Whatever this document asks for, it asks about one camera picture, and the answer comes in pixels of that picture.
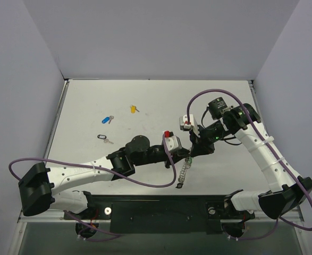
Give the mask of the metal disc with keyrings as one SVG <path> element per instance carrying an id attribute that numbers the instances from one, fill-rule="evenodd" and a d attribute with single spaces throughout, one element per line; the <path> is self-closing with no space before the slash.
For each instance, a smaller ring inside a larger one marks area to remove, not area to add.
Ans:
<path id="1" fill-rule="evenodd" d="M 188 158 L 185 158 L 184 160 L 184 163 L 183 163 L 183 166 L 179 172 L 179 178 L 178 178 L 178 182 L 179 183 L 184 183 L 185 182 L 185 177 L 186 177 L 186 173 L 187 173 L 187 170 L 191 168 L 191 164 L 188 163 Z"/>

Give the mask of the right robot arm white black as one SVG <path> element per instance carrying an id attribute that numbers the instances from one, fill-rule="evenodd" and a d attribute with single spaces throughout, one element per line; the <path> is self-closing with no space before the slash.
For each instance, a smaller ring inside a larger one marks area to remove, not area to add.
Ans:
<path id="1" fill-rule="evenodd" d="M 212 154 L 216 142 L 233 135 L 250 153 L 267 181 L 267 187 L 260 191 L 239 190 L 226 196 L 223 211 L 227 216 L 235 217 L 242 211 L 262 211 L 269 218 L 278 219 L 304 201 L 312 207 L 312 179 L 302 177 L 290 166 L 251 105 L 229 107 L 219 97 L 211 101 L 207 109 L 215 122 L 206 128 L 198 125 L 192 114 L 182 117 L 181 127 L 190 133 L 191 156 Z"/>

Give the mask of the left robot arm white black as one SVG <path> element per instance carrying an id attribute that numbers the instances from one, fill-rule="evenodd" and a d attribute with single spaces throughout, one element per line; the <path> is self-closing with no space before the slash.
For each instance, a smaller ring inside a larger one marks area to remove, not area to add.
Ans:
<path id="1" fill-rule="evenodd" d="M 49 209 L 67 210 L 88 219 L 94 215 L 95 205 L 80 186 L 127 179 L 141 165 L 164 162 L 169 168 L 189 154 L 175 135 L 166 135 L 154 146 L 146 136 L 138 135 L 118 151 L 88 163 L 58 163 L 50 168 L 44 162 L 36 163 L 18 183 L 22 212 L 35 216 Z"/>

